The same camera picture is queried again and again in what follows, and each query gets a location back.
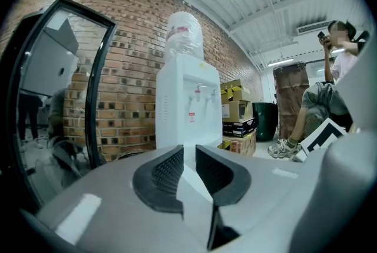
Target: mirror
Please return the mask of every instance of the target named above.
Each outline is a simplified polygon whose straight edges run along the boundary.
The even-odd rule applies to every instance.
[[[106,30],[60,9],[25,51],[17,135],[23,166],[42,205],[91,170],[85,102]]]

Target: hand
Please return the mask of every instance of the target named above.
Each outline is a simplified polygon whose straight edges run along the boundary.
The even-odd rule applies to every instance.
[[[322,39],[320,39],[319,43],[323,46],[325,54],[330,53],[330,50],[332,48],[332,40],[329,36],[325,36]]]

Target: trash can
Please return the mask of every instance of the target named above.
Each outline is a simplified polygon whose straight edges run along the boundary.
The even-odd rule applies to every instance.
[[[267,102],[253,103],[257,123],[257,141],[271,141],[277,127],[277,105]]]

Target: stacked boxes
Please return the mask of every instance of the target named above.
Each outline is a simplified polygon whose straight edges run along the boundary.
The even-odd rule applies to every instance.
[[[256,122],[250,90],[241,79],[223,83],[220,88],[223,142],[219,148],[252,156],[256,144]]]

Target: brick wall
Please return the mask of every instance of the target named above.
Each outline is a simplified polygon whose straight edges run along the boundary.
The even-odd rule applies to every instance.
[[[0,31],[0,52],[24,15],[47,9],[53,1],[17,0]],[[102,69],[97,103],[97,142],[107,160],[114,159],[119,153],[155,147],[156,74],[164,63],[167,20],[174,12],[186,11],[199,20],[205,61],[218,69],[220,81],[242,78],[252,89],[254,100],[262,100],[260,75],[241,49],[204,14],[180,0],[73,1],[103,13],[118,25]],[[85,28],[74,31],[86,32]],[[79,40],[80,57],[88,58],[84,63],[90,64],[95,39],[88,40],[90,37],[84,34],[78,37],[82,37]],[[76,115],[71,116],[69,109],[76,103],[81,105],[79,95],[85,82],[85,73],[79,69],[65,94],[66,132],[80,139],[83,139],[83,123]]]

